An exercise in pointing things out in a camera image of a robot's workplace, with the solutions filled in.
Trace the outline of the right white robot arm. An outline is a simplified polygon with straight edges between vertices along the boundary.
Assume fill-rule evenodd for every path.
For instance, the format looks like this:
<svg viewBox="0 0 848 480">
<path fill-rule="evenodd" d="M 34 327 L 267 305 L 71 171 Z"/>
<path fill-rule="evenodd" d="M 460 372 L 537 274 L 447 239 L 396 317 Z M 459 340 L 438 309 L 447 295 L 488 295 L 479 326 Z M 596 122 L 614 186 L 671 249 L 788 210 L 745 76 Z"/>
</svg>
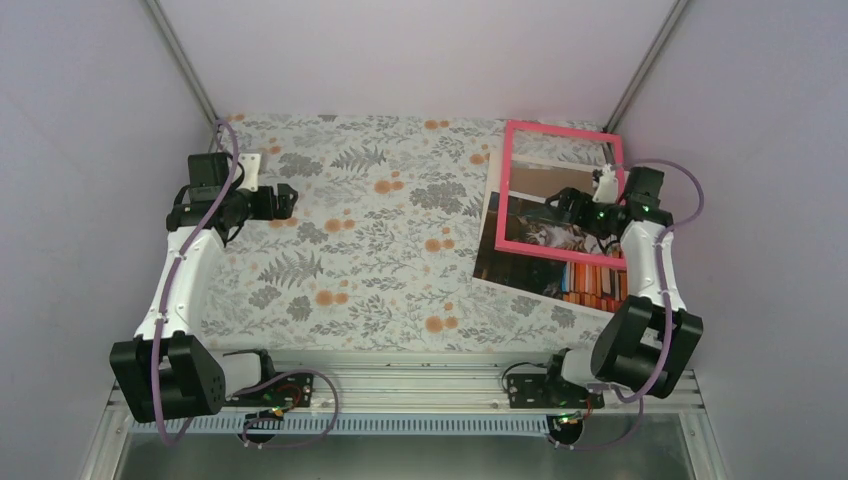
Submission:
<svg viewBox="0 0 848 480">
<path fill-rule="evenodd" d="M 597 239 L 615 237 L 624 255 L 628 294 L 590 358 L 593 377 L 612 385 L 623 403 L 670 395 L 703 334 L 702 318 L 689 312 L 676 286 L 672 259 L 675 230 L 696 217 L 675 220 L 661 208 L 663 164 L 645 159 L 630 166 L 622 193 L 610 202 L 571 187 L 545 201 L 554 219 Z"/>
</svg>

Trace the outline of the pink wooden picture frame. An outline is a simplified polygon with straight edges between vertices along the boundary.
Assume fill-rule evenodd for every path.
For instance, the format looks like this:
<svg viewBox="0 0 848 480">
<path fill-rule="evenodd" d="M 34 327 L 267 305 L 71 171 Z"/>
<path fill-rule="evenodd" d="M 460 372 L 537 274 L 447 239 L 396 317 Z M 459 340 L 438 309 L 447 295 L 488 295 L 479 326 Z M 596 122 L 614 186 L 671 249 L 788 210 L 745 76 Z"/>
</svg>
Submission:
<svg viewBox="0 0 848 480">
<path fill-rule="evenodd" d="M 497 251 L 519 254 L 530 257 L 543 258 L 561 262 L 583 263 L 592 266 L 605 267 L 616 270 L 626 269 L 624 258 L 613 258 L 605 255 L 591 255 L 577 251 L 567 251 L 533 245 L 528 243 L 511 241 L 506 238 L 508 220 L 508 200 L 512 193 L 511 170 L 512 153 L 514 147 L 514 135 L 517 130 L 530 131 L 540 134 L 558 137 L 578 138 L 582 140 L 609 144 L 612 147 L 613 166 L 617 176 L 618 192 L 623 191 L 624 174 L 619 171 L 624 165 L 623 141 L 619 135 L 602 133 L 598 131 L 568 128 L 563 126 L 539 124 L 519 120 L 507 120 L 504 133 L 504 147 L 502 151 L 501 178 L 499 185 L 499 204 L 497 212 L 495 245 Z"/>
</svg>

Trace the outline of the brown cardboard backing board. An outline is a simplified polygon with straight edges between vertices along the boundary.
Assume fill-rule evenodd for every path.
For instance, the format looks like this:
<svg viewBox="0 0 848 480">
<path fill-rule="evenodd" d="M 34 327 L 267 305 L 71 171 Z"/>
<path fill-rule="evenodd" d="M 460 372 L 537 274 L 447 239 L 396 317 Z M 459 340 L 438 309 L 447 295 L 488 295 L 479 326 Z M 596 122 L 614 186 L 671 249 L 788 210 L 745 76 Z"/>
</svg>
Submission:
<svg viewBox="0 0 848 480">
<path fill-rule="evenodd" d="M 509 193 L 519 198 L 543 201 L 564 188 L 575 188 L 593 197 L 592 172 L 602 167 L 513 153 L 509 164 Z M 616 170 L 616 176 L 620 196 L 626 174 Z"/>
</svg>

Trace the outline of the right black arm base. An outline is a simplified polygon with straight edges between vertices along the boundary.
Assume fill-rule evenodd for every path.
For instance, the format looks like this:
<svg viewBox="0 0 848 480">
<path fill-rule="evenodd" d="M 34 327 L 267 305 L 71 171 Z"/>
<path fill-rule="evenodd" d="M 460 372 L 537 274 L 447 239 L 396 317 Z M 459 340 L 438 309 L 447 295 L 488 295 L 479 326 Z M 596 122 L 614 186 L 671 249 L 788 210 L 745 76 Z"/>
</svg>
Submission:
<svg viewBox="0 0 848 480">
<path fill-rule="evenodd" d="M 601 393 L 565 382 L 557 374 L 505 373 L 501 383 L 512 409 L 551 410 L 546 415 L 546 425 L 554 444 L 576 443 L 586 420 L 606 406 Z"/>
</svg>

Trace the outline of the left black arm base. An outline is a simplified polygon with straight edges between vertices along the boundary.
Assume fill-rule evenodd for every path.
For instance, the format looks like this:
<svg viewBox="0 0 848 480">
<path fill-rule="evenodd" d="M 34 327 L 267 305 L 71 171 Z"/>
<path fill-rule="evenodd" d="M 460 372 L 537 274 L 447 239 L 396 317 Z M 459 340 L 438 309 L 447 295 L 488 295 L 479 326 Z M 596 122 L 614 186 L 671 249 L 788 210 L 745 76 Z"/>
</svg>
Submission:
<svg viewBox="0 0 848 480">
<path fill-rule="evenodd" d="M 236 437 L 244 442 L 265 444 L 274 439 L 275 434 L 246 433 L 244 426 L 256 418 L 266 419 L 268 427 L 255 426 L 257 430 L 268 430 L 271 424 L 281 427 L 285 416 L 311 404 L 315 375 L 303 371 L 288 374 L 275 380 L 270 386 L 251 393 L 234 394 L 225 401 L 227 407 L 256 407 L 257 412 L 248 413 L 241 421 Z"/>
</svg>

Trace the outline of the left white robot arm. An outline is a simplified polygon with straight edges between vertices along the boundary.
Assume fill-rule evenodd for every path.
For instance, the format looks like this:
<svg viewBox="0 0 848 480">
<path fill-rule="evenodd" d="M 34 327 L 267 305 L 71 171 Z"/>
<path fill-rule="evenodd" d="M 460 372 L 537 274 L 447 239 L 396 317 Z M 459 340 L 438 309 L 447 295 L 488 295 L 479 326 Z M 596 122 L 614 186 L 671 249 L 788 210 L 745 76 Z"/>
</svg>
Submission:
<svg viewBox="0 0 848 480">
<path fill-rule="evenodd" d="M 297 192 L 265 186 L 258 151 L 188 157 L 189 181 L 166 217 L 167 251 L 156 293 L 129 341 L 112 346 L 109 363 L 133 418 L 151 423 L 214 415 L 240 392 L 263 405 L 278 391 L 268 354 L 249 349 L 213 354 L 201 338 L 209 283 L 226 246 L 249 221 L 291 217 Z"/>
</svg>

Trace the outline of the cat and books photo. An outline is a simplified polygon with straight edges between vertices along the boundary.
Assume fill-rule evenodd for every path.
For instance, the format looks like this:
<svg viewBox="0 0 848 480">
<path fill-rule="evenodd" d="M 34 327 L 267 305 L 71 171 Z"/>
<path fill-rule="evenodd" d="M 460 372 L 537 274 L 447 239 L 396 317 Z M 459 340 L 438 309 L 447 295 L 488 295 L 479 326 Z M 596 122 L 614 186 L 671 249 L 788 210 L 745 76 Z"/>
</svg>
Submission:
<svg viewBox="0 0 848 480">
<path fill-rule="evenodd" d="M 499 194 L 490 194 L 483 221 L 473 277 L 526 293 L 562 300 L 582 307 L 615 312 L 629 294 L 628 275 L 621 268 L 563 262 L 495 249 Z M 505 237 L 528 245 L 621 260 L 616 238 L 599 240 L 571 224 L 543 219 L 544 205 L 532 199 L 510 197 Z"/>
</svg>

